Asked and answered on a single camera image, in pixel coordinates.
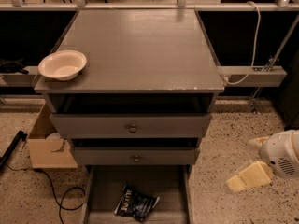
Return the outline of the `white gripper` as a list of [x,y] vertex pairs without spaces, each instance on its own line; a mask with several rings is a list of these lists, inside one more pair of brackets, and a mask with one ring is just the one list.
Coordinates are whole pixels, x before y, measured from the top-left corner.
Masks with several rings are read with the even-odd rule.
[[[253,138],[248,145],[259,148],[260,157],[269,164],[276,176],[283,179],[299,178],[299,131],[288,130]],[[274,173],[263,161],[255,161],[225,181],[232,192],[270,184]]]

